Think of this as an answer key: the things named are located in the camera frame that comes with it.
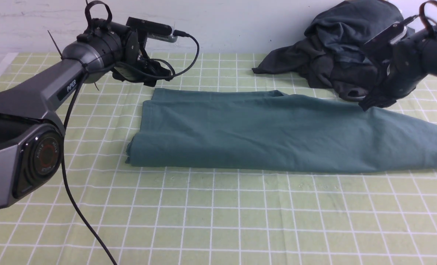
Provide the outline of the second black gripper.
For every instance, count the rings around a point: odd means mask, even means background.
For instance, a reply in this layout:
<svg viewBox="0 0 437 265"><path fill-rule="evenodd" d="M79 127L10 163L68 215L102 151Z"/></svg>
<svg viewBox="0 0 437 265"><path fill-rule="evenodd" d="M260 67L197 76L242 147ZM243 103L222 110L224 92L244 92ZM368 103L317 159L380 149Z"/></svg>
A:
<svg viewBox="0 0 437 265"><path fill-rule="evenodd" d="M385 73L387 75L382 83L358 103L364 112L372 107L390 107L408 96L417 86L417 72L407 67L391 63Z"/></svg>

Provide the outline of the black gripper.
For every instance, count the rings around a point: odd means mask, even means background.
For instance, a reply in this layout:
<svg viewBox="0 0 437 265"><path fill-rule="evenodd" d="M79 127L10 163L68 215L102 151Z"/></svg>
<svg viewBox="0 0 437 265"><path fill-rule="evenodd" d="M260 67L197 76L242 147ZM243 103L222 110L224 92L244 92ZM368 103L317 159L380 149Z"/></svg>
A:
<svg viewBox="0 0 437 265"><path fill-rule="evenodd" d="M159 80L171 81L175 75L171 65L167 64L167 69L160 62L149 58L144 48L146 35L140 36L143 37L141 42L138 40L137 30L129 29L126 32L124 58L121 61L123 65L117 64L111 70L113 79L134 84L142 83L149 87L156 86Z"/></svg>

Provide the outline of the second grey black robot arm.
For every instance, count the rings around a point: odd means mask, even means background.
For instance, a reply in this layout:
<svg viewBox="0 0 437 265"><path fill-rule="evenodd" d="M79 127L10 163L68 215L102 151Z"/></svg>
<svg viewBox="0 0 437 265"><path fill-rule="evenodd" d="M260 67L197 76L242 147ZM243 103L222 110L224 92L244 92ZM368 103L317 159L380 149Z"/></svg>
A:
<svg viewBox="0 0 437 265"><path fill-rule="evenodd" d="M359 102L364 111L390 107L427 75L437 77L437 24L426 16L426 4L437 7L436 0L422 3L418 15L394 23L361 47L378 70L378 83Z"/></svg>

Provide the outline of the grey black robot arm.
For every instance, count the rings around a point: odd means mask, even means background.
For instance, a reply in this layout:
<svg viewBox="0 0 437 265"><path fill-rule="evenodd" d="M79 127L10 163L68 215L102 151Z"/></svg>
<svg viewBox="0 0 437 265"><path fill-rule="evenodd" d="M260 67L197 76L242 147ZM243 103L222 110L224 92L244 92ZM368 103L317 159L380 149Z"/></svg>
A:
<svg viewBox="0 0 437 265"><path fill-rule="evenodd" d="M173 28L129 17L126 25L94 18L61 60L11 89L0 92L0 209L45 184L63 158L65 126L57 109L83 84L104 74L154 86L172 73L149 62L147 38L175 42Z"/></svg>

